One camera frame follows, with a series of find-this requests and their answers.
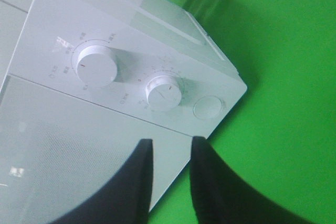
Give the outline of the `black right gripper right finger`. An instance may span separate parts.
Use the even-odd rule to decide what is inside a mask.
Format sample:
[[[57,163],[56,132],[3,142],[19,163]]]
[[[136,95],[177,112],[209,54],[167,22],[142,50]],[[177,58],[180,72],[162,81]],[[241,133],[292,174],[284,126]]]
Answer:
[[[207,139],[192,140],[190,183],[199,223],[335,223],[335,150],[286,142],[240,154],[241,178]]]

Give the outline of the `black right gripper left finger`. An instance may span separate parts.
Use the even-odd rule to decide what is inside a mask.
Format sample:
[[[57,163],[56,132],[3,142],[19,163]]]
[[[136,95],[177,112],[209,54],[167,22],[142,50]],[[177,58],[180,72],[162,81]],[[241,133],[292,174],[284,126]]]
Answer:
[[[53,223],[147,223],[153,185],[153,143],[141,139],[94,195]]]

